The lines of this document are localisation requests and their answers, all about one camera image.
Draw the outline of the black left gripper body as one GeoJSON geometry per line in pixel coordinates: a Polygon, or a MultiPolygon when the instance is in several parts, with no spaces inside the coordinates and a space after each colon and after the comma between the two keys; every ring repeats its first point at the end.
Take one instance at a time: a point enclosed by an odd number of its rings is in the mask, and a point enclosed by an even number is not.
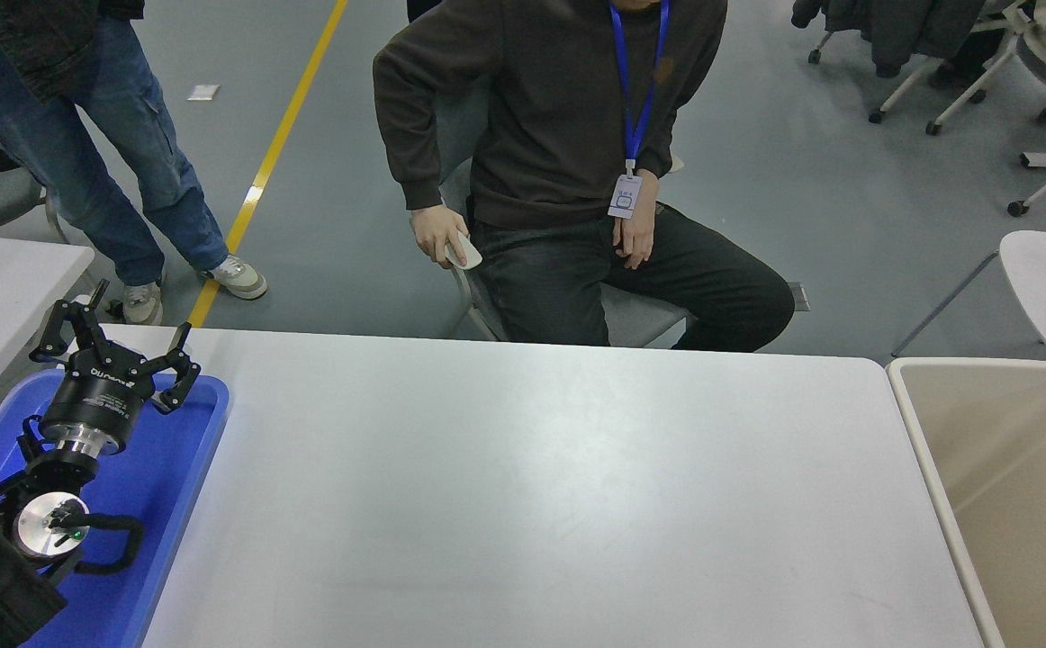
{"type": "Polygon", "coordinates": [[[65,377],[39,432],[51,443],[70,432],[96,430],[108,448],[124,448],[140,412],[154,394],[151,374],[138,373],[144,355],[127,347],[108,347],[99,358],[93,349],[82,349],[67,361],[65,377]]]}

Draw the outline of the person's right hand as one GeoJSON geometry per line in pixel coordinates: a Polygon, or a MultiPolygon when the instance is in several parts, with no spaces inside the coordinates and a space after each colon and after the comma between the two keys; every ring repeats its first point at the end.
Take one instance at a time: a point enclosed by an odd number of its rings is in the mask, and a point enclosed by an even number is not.
{"type": "Polygon", "coordinates": [[[437,267],[471,270],[481,265],[482,254],[471,242],[463,217],[448,206],[412,210],[410,225],[416,245],[437,267]]]}

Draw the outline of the person's left hand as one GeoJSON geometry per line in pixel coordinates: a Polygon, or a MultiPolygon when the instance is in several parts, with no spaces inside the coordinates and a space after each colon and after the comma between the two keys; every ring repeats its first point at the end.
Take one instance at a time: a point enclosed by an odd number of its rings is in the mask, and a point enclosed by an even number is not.
{"type": "Polygon", "coordinates": [[[614,253],[621,259],[622,267],[631,271],[647,262],[654,250],[656,198],[660,188],[659,177],[654,172],[639,168],[636,173],[641,179],[641,190],[633,216],[615,217],[612,232],[614,253]]]}

